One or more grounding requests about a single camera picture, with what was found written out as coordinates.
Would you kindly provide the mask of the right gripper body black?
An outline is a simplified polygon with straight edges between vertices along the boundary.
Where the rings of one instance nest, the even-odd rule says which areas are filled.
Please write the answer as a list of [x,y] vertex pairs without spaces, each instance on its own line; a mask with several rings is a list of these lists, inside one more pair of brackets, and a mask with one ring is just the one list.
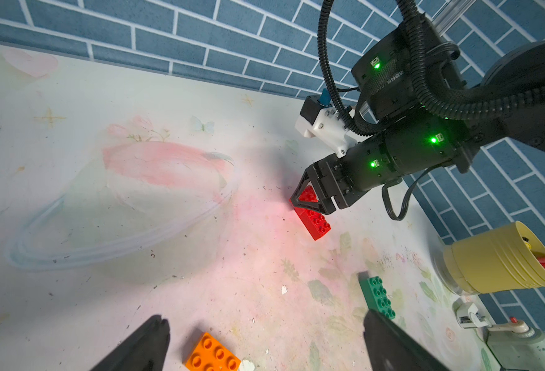
[[463,121],[403,119],[350,148],[344,157],[331,155],[317,162],[316,190],[345,209],[369,190],[396,185],[413,173],[450,165],[465,172],[480,146],[481,132]]

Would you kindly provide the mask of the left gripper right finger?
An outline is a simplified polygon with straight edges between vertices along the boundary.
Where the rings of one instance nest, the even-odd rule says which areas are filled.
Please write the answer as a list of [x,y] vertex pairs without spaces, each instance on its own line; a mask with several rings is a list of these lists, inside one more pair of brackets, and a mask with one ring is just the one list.
[[368,311],[363,336],[373,371],[448,371],[441,361],[379,312]]

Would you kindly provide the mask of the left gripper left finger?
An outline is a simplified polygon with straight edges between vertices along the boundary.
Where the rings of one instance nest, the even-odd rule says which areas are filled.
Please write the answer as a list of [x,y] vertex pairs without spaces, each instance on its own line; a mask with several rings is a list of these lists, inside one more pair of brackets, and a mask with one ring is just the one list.
[[92,371],[161,371],[169,344],[169,322],[160,315],[153,315],[96,364]]

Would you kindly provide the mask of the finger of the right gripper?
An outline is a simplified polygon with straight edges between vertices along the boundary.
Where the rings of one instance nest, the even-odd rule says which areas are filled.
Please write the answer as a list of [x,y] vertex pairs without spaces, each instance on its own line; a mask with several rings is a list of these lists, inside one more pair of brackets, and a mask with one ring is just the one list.
[[334,202],[323,187],[321,170],[317,164],[306,168],[290,197],[290,202],[293,207],[323,215],[330,215],[336,211]]

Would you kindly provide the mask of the red lego brick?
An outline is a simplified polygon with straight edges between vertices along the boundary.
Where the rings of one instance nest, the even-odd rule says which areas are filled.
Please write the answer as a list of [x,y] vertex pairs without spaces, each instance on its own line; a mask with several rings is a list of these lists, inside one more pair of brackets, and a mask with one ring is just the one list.
[[[308,185],[301,193],[299,201],[317,203],[318,199],[312,185]],[[306,227],[312,238],[317,241],[331,230],[331,224],[326,221],[323,214],[313,210],[294,207],[294,211]]]

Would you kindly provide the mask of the green long lego brick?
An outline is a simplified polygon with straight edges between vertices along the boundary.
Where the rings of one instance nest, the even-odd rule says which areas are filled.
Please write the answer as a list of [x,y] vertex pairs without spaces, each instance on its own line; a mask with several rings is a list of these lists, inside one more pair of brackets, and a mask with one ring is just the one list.
[[362,278],[359,280],[359,284],[370,311],[378,312],[389,319],[396,317],[392,302],[388,298],[387,290],[383,286],[382,278],[379,276]]

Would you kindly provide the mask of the orange lego brick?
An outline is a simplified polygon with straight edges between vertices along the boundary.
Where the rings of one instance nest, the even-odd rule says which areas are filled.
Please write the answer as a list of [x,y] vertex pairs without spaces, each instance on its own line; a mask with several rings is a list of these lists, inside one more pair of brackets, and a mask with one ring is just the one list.
[[185,360],[190,371],[238,371],[241,360],[205,332]]

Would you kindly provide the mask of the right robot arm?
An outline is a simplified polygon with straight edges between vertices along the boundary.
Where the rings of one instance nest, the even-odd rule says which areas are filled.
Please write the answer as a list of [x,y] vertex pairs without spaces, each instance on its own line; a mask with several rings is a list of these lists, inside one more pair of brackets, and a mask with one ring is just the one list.
[[545,153],[545,37],[509,29],[488,1],[459,1],[462,15],[432,18],[400,1],[401,23],[384,29],[351,70],[354,106],[331,66],[332,2],[317,25],[325,87],[306,98],[296,127],[331,154],[303,173],[291,204],[321,217],[380,189],[389,217],[402,220],[415,186],[396,212],[389,190],[438,168],[467,172],[482,147],[513,139]]

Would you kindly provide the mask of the white small clip device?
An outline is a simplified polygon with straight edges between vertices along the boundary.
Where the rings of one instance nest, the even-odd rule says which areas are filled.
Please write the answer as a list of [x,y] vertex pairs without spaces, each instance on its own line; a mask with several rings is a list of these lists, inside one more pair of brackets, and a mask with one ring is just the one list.
[[459,326],[463,329],[492,327],[493,319],[483,304],[465,302],[454,311]]

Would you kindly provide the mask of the yellow pen cup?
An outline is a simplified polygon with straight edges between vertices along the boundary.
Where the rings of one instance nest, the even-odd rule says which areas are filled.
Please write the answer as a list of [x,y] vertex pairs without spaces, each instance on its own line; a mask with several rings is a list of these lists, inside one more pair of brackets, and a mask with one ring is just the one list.
[[458,295],[545,288],[545,245],[521,222],[447,245],[433,263]]

